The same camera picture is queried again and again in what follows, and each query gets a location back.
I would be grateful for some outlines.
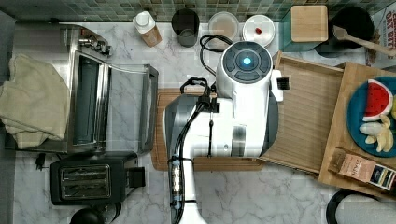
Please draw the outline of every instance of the wooden block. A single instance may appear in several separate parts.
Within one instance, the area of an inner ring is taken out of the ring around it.
[[[329,38],[326,6],[294,6],[290,13],[293,42],[323,42]]]

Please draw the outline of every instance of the marble countertop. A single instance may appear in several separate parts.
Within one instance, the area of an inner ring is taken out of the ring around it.
[[[188,77],[215,79],[202,66],[199,44],[183,48],[169,23],[159,23],[163,41],[149,48],[131,23],[80,23],[107,39],[114,48],[114,64],[150,63],[159,73],[159,88],[178,88]],[[202,25],[201,34],[206,33]],[[267,47],[278,51],[277,36]],[[328,65],[345,61],[364,64],[364,49],[355,49],[337,59],[325,59],[315,51],[287,53]],[[219,54],[205,53],[215,68]],[[50,199],[50,170],[35,169],[35,153],[18,152],[15,170],[14,223],[69,223],[80,207],[54,206]],[[48,157],[46,166],[56,161]],[[146,167],[147,186],[122,204],[114,223],[170,223],[168,174],[154,170],[150,155],[139,159]],[[267,163],[260,172],[196,172],[197,200],[208,223],[325,224],[327,202],[336,188],[325,186],[304,173]]]

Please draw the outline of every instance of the white bottle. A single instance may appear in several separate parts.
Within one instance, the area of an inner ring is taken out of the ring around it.
[[[134,26],[149,47],[156,46],[163,40],[155,25],[155,20],[147,11],[141,12],[134,17]]]

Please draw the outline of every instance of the watermelon slice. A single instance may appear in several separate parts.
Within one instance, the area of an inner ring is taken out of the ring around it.
[[[363,121],[379,120],[380,115],[387,115],[392,109],[393,95],[381,82],[368,80],[366,111]]]

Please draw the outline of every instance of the wooden spoon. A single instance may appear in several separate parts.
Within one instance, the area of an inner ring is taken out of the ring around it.
[[[389,48],[380,46],[378,44],[372,43],[370,41],[359,39],[357,37],[350,35],[346,29],[343,29],[343,28],[335,26],[335,25],[333,26],[333,29],[334,29],[334,36],[338,40],[349,40],[349,41],[355,42],[359,45],[362,45],[362,46],[366,47],[367,49],[373,49],[375,51],[382,52],[382,53],[384,53],[388,56],[392,56],[392,57],[396,56],[395,49],[389,49]]]

